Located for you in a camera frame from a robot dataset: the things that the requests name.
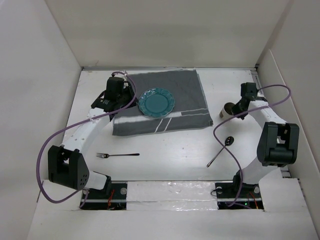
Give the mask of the silver metal fork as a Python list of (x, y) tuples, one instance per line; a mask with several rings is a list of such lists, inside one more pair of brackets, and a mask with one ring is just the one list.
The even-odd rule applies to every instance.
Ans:
[(127, 154), (107, 154), (107, 153), (96, 153), (97, 158), (107, 159), (110, 157), (123, 157), (123, 156), (139, 156), (139, 153), (127, 153)]

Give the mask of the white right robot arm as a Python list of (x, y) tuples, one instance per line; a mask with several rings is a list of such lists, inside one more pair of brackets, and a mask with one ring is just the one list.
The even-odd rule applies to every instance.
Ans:
[(253, 99), (242, 97), (231, 109), (232, 115), (241, 114), (240, 119), (251, 115), (262, 129), (255, 159), (233, 177), (231, 191), (243, 197), (250, 187), (275, 170), (292, 165), (298, 155), (300, 128), (279, 117), (264, 97)]

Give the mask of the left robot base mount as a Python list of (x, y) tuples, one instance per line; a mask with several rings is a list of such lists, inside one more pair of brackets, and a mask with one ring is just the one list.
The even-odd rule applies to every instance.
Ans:
[(127, 209), (128, 182), (111, 181), (106, 191), (89, 189), (82, 193), (81, 210), (124, 211)]

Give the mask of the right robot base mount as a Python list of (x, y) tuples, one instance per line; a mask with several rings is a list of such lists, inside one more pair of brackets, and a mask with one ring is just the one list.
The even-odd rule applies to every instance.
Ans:
[(263, 200), (258, 184), (242, 184), (240, 189), (232, 181), (218, 181), (210, 194), (216, 198), (219, 210), (263, 210)]

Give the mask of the dark metal spoon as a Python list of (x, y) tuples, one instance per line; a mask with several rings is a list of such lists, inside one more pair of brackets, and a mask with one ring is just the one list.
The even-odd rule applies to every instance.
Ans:
[(224, 141), (224, 146), (222, 149), (212, 158), (212, 160), (206, 165), (207, 168), (211, 166), (211, 164), (215, 161), (215, 159), (220, 155), (220, 153), (224, 150), (224, 147), (230, 146), (234, 143), (235, 139), (233, 136), (228, 136)]

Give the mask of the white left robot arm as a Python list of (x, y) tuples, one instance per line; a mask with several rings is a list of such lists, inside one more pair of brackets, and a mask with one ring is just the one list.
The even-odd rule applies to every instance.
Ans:
[(52, 183), (80, 191), (93, 189), (100, 198), (111, 194), (111, 178), (89, 170), (85, 155), (90, 146), (115, 116), (137, 104), (133, 85), (119, 77), (107, 81), (106, 89), (91, 104), (85, 120), (74, 124), (75, 132), (47, 153), (48, 178)]

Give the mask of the grey striped cloth placemat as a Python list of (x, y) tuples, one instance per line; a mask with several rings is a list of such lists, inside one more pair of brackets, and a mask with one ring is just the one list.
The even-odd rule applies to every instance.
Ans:
[(211, 127), (213, 120), (194, 70), (131, 74), (137, 105), (117, 113), (113, 136), (124, 137)]

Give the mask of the teal ceramic plate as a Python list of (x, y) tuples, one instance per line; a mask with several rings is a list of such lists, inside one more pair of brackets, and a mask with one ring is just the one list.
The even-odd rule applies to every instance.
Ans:
[(174, 107), (174, 96), (164, 88), (154, 87), (148, 89), (138, 99), (139, 110), (143, 115), (154, 119), (167, 116)]

